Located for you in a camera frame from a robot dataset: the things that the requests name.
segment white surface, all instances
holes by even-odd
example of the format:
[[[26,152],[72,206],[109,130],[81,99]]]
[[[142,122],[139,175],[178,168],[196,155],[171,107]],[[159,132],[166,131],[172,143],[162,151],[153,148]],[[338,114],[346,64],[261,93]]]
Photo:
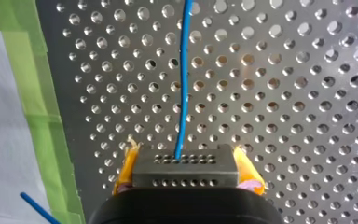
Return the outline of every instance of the white surface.
[[[49,211],[27,121],[0,33],[0,224],[47,223],[21,197]]]

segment metal surface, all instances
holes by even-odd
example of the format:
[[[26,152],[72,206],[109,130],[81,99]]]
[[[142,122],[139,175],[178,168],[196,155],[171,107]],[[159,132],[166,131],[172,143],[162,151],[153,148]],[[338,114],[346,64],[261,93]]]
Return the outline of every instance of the metal surface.
[[[39,2],[87,216],[128,134],[174,147],[182,7]],[[357,224],[358,1],[199,0],[193,14],[186,147],[243,145],[286,223]]]
[[[238,170],[232,148],[186,150],[175,160],[173,150],[141,148],[132,171],[134,187],[232,187],[238,186]]]

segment green surface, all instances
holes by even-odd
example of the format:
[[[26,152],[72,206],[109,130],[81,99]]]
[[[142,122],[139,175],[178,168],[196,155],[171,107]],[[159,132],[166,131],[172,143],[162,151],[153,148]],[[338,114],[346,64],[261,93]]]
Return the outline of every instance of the green surface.
[[[0,0],[0,31],[51,212],[61,223],[85,223],[34,0]]]

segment yellow clip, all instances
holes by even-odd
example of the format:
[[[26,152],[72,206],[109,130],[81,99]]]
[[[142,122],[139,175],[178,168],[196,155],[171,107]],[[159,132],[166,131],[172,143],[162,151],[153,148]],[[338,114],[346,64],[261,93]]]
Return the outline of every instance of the yellow clip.
[[[255,188],[255,193],[262,195],[266,183],[261,175],[257,172],[252,162],[246,156],[246,153],[240,148],[236,147],[233,152],[234,160],[237,163],[237,168],[240,173],[240,183],[247,180],[257,180],[262,184],[261,188]]]
[[[121,169],[120,175],[118,176],[118,180],[116,181],[115,187],[113,188],[113,195],[117,194],[118,186],[122,184],[130,184],[132,182],[132,168],[135,164],[136,157],[138,156],[139,148],[141,147],[141,145],[137,144],[132,139],[131,135],[129,135],[127,141],[131,143],[131,148],[126,150],[126,158],[124,161],[124,165]]]

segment wire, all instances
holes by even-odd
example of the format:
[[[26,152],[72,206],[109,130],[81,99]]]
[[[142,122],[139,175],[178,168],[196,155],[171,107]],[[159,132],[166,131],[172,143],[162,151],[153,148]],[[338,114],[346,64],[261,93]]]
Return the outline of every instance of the wire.
[[[28,194],[22,192],[20,194],[22,199],[26,201],[29,205],[33,207],[33,209],[38,212],[43,218],[45,218],[51,224],[60,224],[57,219],[55,219],[52,215],[50,215],[45,209],[43,209],[37,202],[35,202]]]
[[[175,147],[175,158],[180,160],[182,154],[182,147],[185,141],[186,134],[186,117],[187,117],[187,73],[188,73],[188,63],[187,63],[187,47],[188,47],[188,35],[190,33],[190,13],[192,0],[185,0],[185,6],[183,9],[183,18],[182,18],[182,33],[181,33],[181,43],[180,43],[180,75],[181,75],[181,112],[180,112],[180,121],[179,121],[179,134],[176,140]]]

